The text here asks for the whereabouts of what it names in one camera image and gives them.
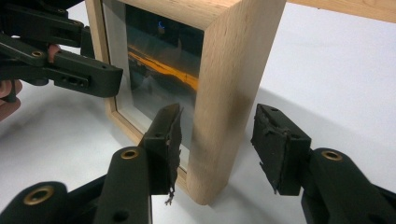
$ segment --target finger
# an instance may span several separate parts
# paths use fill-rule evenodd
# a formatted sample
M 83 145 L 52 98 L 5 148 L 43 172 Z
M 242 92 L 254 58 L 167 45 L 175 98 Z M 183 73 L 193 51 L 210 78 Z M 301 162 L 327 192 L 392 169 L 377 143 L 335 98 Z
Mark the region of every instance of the finger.
M 53 63 L 53 60 L 55 58 L 55 54 L 61 50 L 61 48 L 58 45 L 49 45 L 49 63 Z
M 22 83 L 19 80 L 15 80 L 15 91 L 18 93 L 20 93 L 20 91 L 22 90 Z
M 6 80 L 6 81 L 1 81 L 0 82 L 0 98 L 3 98 L 11 92 L 12 85 L 11 81 Z
M 6 82 L 6 84 L 4 84 L 4 85 L 2 84 L 2 87 L 0 89 L 6 89 L 6 90 L 2 90 L 1 91 L 2 93 L 0 93 L 0 98 L 8 96 L 11 93 L 11 90 L 12 90 L 11 81 L 8 80 L 8 81 L 4 81 L 4 82 Z M 22 83 L 19 80 L 15 80 L 15 91 L 16 91 L 16 94 L 20 93 L 21 90 L 22 90 Z M 5 101 L 0 100 L 0 105 L 3 105 L 5 103 L 6 103 Z
M 17 102 L 15 103 L 5 103 L 3 105 L 0 105 L 0 121 L 5 119 L 6 117 L 10 116 L 12 113 L 14 113 L 18 108 L 21 106 L 21 101 L 20 99 L 17 99 Z

